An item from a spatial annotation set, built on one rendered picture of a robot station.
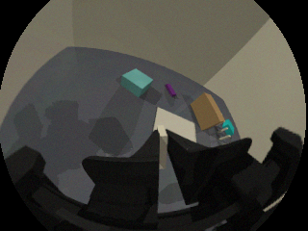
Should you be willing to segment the purple rectangular block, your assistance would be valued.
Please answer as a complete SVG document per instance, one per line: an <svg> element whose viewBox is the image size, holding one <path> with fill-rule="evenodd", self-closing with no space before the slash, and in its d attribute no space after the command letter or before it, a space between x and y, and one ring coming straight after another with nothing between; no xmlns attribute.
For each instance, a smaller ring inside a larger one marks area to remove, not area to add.
<svg viewBox="0 0 308 231"><path fill-rule="evenodd" d="M176 96L177 95L177 93L174 92L174 89L173 89L171 84L166 84L166 89L169 91L170 96Z"/></svg>

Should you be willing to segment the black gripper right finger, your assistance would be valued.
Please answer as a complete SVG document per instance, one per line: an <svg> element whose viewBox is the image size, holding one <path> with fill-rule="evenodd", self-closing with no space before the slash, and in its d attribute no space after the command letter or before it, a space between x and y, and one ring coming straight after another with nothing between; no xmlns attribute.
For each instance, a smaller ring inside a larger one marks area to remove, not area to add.
<svg viewBox="0 0 308 231"><path fill-rule="evenodd" d="M196 197L208 184L209 178L220 163L239 157L250 150L250 138L225 143L220 146L204 146L182 138L176 132L165 130L168 135L167 151L173 164L185 204L197 203Z"/></svg>

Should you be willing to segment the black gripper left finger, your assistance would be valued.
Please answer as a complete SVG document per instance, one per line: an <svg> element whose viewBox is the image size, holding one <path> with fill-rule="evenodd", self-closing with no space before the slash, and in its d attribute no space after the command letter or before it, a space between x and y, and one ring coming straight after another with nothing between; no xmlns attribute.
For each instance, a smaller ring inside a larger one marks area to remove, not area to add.
<svg viewBox="0 0 308 231"><path fill-rule="evenodd" d="M136 154L130 158L95 157L90 155L82 161L86 173L93 184L147 186L150 188L151 201L157 204L159 189L159 134L154 131Z"/></svg>

